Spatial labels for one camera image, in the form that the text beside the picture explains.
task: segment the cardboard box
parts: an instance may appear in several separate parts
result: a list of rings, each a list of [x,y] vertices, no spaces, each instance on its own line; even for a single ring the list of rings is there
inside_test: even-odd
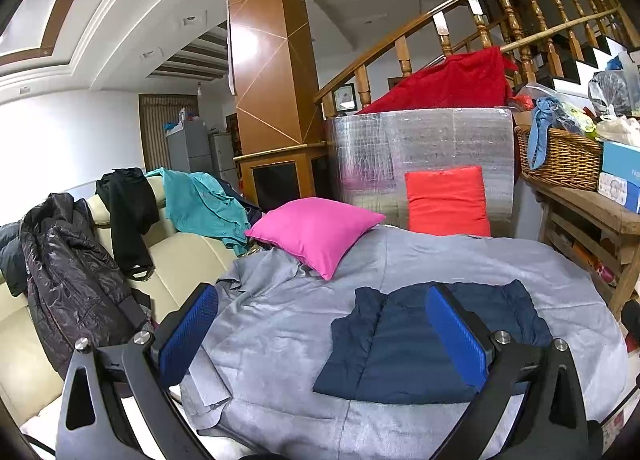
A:
[[[531,112],[514,111],[513,120],[516,122],[516,125],[531,125]]]
[[[640,148],[605,142],[602,171],[640,185]]]

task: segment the bubble wrap panel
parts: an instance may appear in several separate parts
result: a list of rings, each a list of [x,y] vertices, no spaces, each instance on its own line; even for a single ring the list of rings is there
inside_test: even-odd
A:
[[[337,197],[407,228],[404,174],[482,167],[492,227],[513,204],[513,124],[508,109],[414,109],[327,119]]]

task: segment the blue cloth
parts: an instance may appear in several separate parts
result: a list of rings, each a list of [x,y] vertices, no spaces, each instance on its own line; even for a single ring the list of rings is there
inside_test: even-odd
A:
[[[464,382],[431,327],[422,283],[390,294],[361,287],[355,308],[331,324],[333,350],[314,392],[382,404],[468,402],[476,389]],[[447,285],[462,306],[475,312],[490,331],[507,330],[514,341],[546,347],[551,333],[538,317],[520,281],[490,286]],[[514,387],[523,393],[525,384]]]
[[[182,233],[215,237],[236,255],[245,253],[251,226],[238,200],[225,194],[207,173],[182,173],[161,167],[146,176],[161,175],[166,196],[166,217]]]
[[[536,100],[536,107],[531,112],[531,131],[527,144],[527,162],[529,169],[538,169],[546,160],[546,144],[549,128],[554,121],[554,108],[560,101],[552,96],[544,96]]]
[[[622,69],[622,62],[620,62],[620,57],[618,57],[617,55],[611,59],[609,62],[607,62],[607,70],[621,70]]]

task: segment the wicker basket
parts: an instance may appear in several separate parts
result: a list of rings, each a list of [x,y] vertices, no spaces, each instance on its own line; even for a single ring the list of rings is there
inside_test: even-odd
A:
[[[598,176],[602,169],[602,144],[563,129],[549,129],[546,160],[538,169],[527,166],[527,142],[531,126],[515,128],[522,175],[529,180],[549,185],[598,190]]]

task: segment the gray blanket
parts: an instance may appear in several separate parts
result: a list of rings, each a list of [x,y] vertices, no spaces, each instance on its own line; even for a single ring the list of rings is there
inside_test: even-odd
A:
[[[293,460],[428,458],[466,404],[385,405],[314,393],[331,353],[331,322],[351,312],[360,286],[388,293],[425,281],[514,279],[552,335],[569,342],[587,417],[603,418],[624,388],[626,348],[583,270],[533,241],[382,225],[360,238],[331,281],[280,249],[237,260],[216,285],[218,316],[181,385],[186,413],[197,429],[220,422]],[[521,400],[511,398],[485,457],[500,450]]]

